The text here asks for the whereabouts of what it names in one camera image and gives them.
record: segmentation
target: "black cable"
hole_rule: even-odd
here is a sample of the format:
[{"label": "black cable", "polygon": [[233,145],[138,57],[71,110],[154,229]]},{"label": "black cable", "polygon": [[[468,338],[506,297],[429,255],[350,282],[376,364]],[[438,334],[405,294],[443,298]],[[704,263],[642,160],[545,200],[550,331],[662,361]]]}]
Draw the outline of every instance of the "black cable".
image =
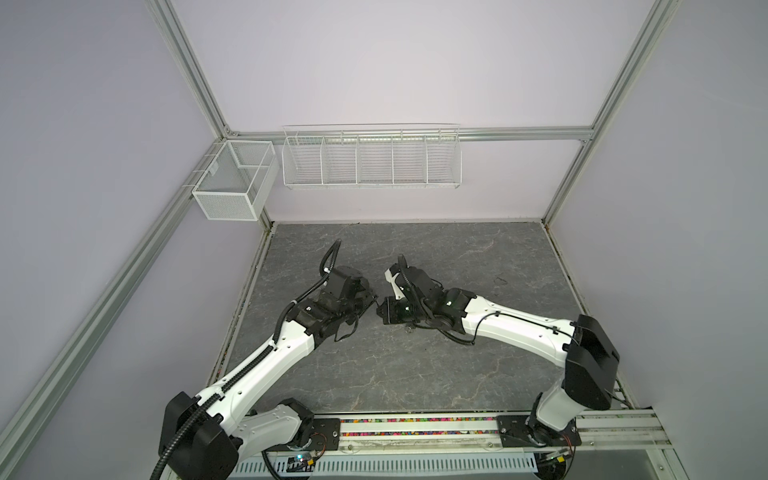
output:
[{"label": "black cable", "polygon": [[[261,452],[261,458],[264,460],[266,470],[270,473],[270,475],[272,475],[272,478],[275,480],[286,480],[285,478],[281,477],[279,473],[277,473],[277,470],[275,470],[272,462],[270,462],[270,457],[266,454],[266,450]],[[290,480],[310,480],[310,477],[291,477]]]},{"label": "black cable", "polygon": [[560,480],[565,480],[565,477],[568,476],[568,473],[571,471],[571,467],[574,466],[574,460],[576,459],[576,447],[571,445],[570,442],[568,442],[568,448],[571,450],[571,463],[568,464],[568,468],[565,470],[565,474],[563,475],[563,478]]},{"label": "black cable", "polygon": [[270,462],[270,457],[266,454],[266,450],[261,452],[261,458],[264,460],[266,470],[272,475],[272,478],[275,480],[283,480],[283,477],[281,477],[280,474],[277,473],[277,470],[272,466],[272,462]]},{"label": "black cable", "polygon": [[614,400],[616,400],[617,402],[619,402],[621,405],[625,405],[625,406],[627,406],[629,409],[633,408],[633,407],[632,407],[632,405],[630,405],[630,404],[629,404],[629,402],[627,402],[626,400],[622,400],[622,399],[618,398],[616,395],[614,395],[613,393],[609,392],[608,390],[606,390],[605,392],[606,392],[606,393],[607,393],[607,394],[608,394],[608,395],[609,395],[609,396],[610,396],[612,399],[614,399]]},{"label": "black cable", "polygon": [[221,387],[221,391],[225,393],[228,392],[235,385],[235,383],[239,382],[240,379],[242,379],[248,372],[253,370],[256,365],[260,364],[261,361],[264,360],[266,356],[269,355],[273,350],[275,350],[274,347],[267,345],[266,348],[262,350],[255,359],[248,362],[248,365],[244,366],[239,372],[235,373],[231,379],[227,380],[227,383],[224,383],[224,385]]},{"label": "black cable", "polygon": [[192,428],[192,425],[200,419],[203,414],[205,414],[205,411],[208,410],[208,408],[214,404],[219,398],[218,393],[214,393],[208,400],[205,401],[203,405],[200,406],[197,410],[195,410],[192,415],[190,415],[190,418],[187,419],[184,424],[176,431],[176,435],[171,439],[170,442],[168,442],[168,445],[165,446],[165,450],[163,451],[163,455],[160,456],[160,458],[157,460],[157,464],[154,466],[154,470],[152,470],[152,475],[150,475],[150,480],[160,480],[160,477],[163,475],[163,470],[165,469],[165,465],[168,464],[168,459],[171,455],[176,451],[176,448],[179,446],[179,443],[181,442],[181,439],[189,432],[190,428]]},{"label": "black cable", "polygon": [[446,332],[445,330],[438,330],[445,338],[451,340],[452,342],[458,343],[459,345],[472,345],[472,342],[465,339],[460,339],[457,336],[453,336],[450,333]]},{"label": "black cable", "polygon": [[341,338],[338,338],[339,336],[339,330],[336,331],[336,334],[333,336],[333,342],[341,342],[344,339],[347,339],[352,336],[352,334],[357,331],[357,324],[360,322],[360,317],[355,318],[355,326],[352,327],[352,331],[347,333],[345,336],[342,336]]},{"label": "black cable", "polygon": [[555,332],[555,333],[562,333],[563,335],[565,335],[565,336],[567,336],[567,337],[570,337],[570,338],[571,338],[571,340],[573,340],[574,342],[576,342],[576,344],[578,345],[578,342],[576,341],[576,339],[575,339],[575,338],[574,338],[572,335],[569,335],[569,334],[567,334],[566,332],[564,332],[564,331],[560,330],[560,329],[559,329],[558,327],[556,327],[556,326],[541,325],[540,323],[538,323],[538,322],[534,322],[533,320],[524,319],[524,318],[522,318],[521,316],[512,315],[512,314],[510,314],[510,313],[504,313],[504,312],[493,312],[493,313],[489,313],[489,314],[487,314],[486,316],[482,317],[482,318],[480,319],[480,322],[482,322],[482,321],[483,321],[483,320],[485,320],[486,318],[488,318],[488,317],[490,317],[490,316],[494,316],[494,315],[496,315],[496,316],[499,316],[499,315],[503,315],[503,316],[509,316],[509,317],[511,317],[511,318],[514,318],[514,319],[522,320],[523,322],[528,322],[528,323],[532,323],[532,324],[534,324],[534,325],[536,325],[536,326],[540,326],[540,327],[541,327],[541,328],[543,328],[543,329],[552,330],[552,331],[553,331],[553,332]]}]

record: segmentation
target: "aluminum frame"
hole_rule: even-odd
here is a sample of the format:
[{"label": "aluminum frame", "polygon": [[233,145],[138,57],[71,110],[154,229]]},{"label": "aluminum frame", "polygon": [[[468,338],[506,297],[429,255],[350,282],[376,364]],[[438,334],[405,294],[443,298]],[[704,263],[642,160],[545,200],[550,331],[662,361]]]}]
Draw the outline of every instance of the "aluminum frame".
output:
[{"label": "aluminum frame", "polygon": [[[371,130],[321,130],[302,131],[303,137],[342,137],[365,134],[400,134],[402,130],[371,131]],[[408,129],[408,132],[422,134],[439,134],[439,129]],[[464,128],[458,131],[459,141],[523,141],[523,140],[581,140],[592,139],[594,130],[589,126],[580,127],[490,127]],[[284,131],[235,132],[231,140],[262,140],[271,141],[275,145],[285,144]]]},{"label": "aluminum frame", "polygon": [[[184,30],[180,25],[179,18],[170,0],[145,1],[174,56],[174,60],[179,65],[182,74],[190,85],[190,89],[194,93],[214,135],[221,140],[271,140],[276,144],[284,141],[284,134],[282,132],[278,133],[277,136],[275,135],[276,132],[245,134],[232,132],[216,103],[213,92],[203,75],[200,64],[184,34]],[[653,51],[656,41],[668,25],[679,3],[680,0],[656,1],[592,126],[466,128],[462,130],[462,136],[459,138],[461,141],[570,139],[584,142],[558,188],[545,217],[542,219],[544,225],[552,222],[554,216],[560,210],[569,190],[578,179],[578,175],[592,155],[596,144],[610,124],[618,106],[626,97],[631,84],[637,78],[640,69]],[[34,442],[40,436],[48,421],[55,414],[56,409],[63,402],[64,397],[93,356],[95,350],[101,345],[104,336],[114,324],[114,321],[131,298],[144,275],[162,251],[165,243],[170,239],[171,234],[181,222],[193,200],[191,195],[192,186],[200,179],[202,170],[207,168],[210,163],[211,151],[218,145],[221,145],[220,141],[214,141],[214,144],[195,170],[187,177],[184,185],[174,196],[174,199],[168,204],[160,218],[153,223],[128,261],[111,281],[109,287],[102,293],[91,312],[85,317],[83,323],[51,364],[51,367],[30,396],[24,401],[22,407],[14,415],[2,434],[0,434],[0,480],[11,477],[23,462]],[[260,222],[264,226],[265,232],[267,232],[261,247],[266,249],[268,239],[270,239],[271,220],[265,210],[261,212]],[[251,285],[248,287],[249,293],[247,298],[250,297],[250,291],[253,288],[254,282],[255,276],[251,279]],[[237,318],[242,318],[242,308]],[[237,321],[234,323],[234,329],[230,328],[233,334],[239,326]],[[225,347],[222,348],[221,358],[217,362],[219,369],[226,365],[225,357],[228,346],[229,344],[225,343]],[[215,376],[215,372],[219,371],[219,369],[214,369],[212,377]],[[667,465],[670,466],[670,470],[677,471],[677,473],[682,471],[676,456],[673,458],[665,455],[664,459]],[[684,478],[675,473],[674,475],[677,479]]]},{"label": "aluminum frame", "polygon": [[0,434],[0,480],[10,478],[21,466],[139,283],[181,223],[193,203],[192,188],[223,145],[222,140],[211,144]]},{"label": "aluminum frame", "polygon": [[656,0],[654,6],[643,23],[640,33],[637,35],[627,59],[621,66],[619,75],[614,81],[611,91],[605,98],[597,117],[594,119],[592,138],[582,140],[583,144],[576,153],[576,158],[571,163],[563,177],[560,186],[547,208],[542,219],[546,225],[554,220],[568,197],[571,188],[576,183],[584,166],[594,154],[594,150],[602,139],[605,131],[610,126],[618,108],[627,97],[632,84],[637,80],[645,62],[656,47],[656,43],[664,29],[669,25],[682,0]]}]

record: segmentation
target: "enclosure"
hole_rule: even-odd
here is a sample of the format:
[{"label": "enclosure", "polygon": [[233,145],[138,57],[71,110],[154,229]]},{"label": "enclosure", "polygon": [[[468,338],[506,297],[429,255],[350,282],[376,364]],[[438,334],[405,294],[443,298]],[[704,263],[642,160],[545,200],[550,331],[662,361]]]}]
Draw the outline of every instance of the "enclosure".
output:
[{"label": "enclosure", "polygon": [[[749,0],[6,2],[0,478],[148,477],[169,400],[272,336],[335,239],[378,303],[403,254],[600,321],[616,399],[575,419],[568,479],[759,477],[766,20]],[[497,418],[560,369],[376,307],[254,412],[340,419],[318,477],[534,478]]]}]

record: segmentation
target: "metal rail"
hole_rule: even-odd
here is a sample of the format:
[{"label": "metal rail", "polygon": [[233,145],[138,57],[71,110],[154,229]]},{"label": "metal rail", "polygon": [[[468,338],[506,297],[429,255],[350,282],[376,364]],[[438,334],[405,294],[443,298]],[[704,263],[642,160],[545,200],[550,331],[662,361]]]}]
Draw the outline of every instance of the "metal rail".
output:
[{"label": "metal rail", "polygon": [[222,141],[216,141],[210,146],[0,434],[0,480],[11,478],[21,467],[26,455],[186,215],[192,204],[193,186],[222,145]]},{"label": "metal rail", "polygon": [[568,192],[571,191],[571,188],[576,183],[584,165],[594,153],[596,145],[607,130],[607,127],[618,111],[621,102],[626,98],[632,84],[640,74],[643,65],[645,65],[650,53],[654,50],[656,42],[661,36],[661,32],[664,31],[667,25],[669,25],[669,22],[677,11],[679,5],[680,0],[656,0],[656,3],[654,3],[648,17],[645,19],[643,28],[640,30],[640,33],[637,35],[637,38],[632,45],[627,60],[624,61],[624,65],[622,65],[611,91],[605,98],[605,102],[603,102],[603,105],[592,124],[594,130],[592,138],[584,140],[584,144],[579,149],[579,152],[576,153],[576,158],[568,168],[568,172],[566,172],[565,177],[563,177],[560,186],[552,198],[552,202],[547,208],[547,213],[544,215],[543,219],[545,225],[552,223],[555,215],[560,211],[565,202],[565,198],[568,196]]},{"label": "metal rail", "polygon": [[[409,134],[439,134],[439,129],[413,130]],[[340,137],[357,135],[398,134],[400,130],[322,130],[301,131],[301,137]],[[494,127],[461,128],[458,131],[460,141],[514,141],[514,140],[590,140],[594,133],[592,127]],[[282,131],[235,132],[231,140],[271,141],[284,144],[286,133]]]}]

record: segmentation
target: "wire mesh basket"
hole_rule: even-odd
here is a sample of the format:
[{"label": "wire mesh basket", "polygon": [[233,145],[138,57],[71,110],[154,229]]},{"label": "wire mesh basket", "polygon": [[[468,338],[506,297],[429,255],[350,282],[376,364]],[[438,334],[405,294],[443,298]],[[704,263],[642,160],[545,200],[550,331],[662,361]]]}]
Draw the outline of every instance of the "wire mesh basket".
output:
[{"label": "wire mesh basket", "polygon": [[192,190],[209,220],[259,220],[280,164],[270,141],[225,141]]},{"label": "wire mesh basket", "polygon": [[458,187],[458,128],[287,135],[289,188]]}]

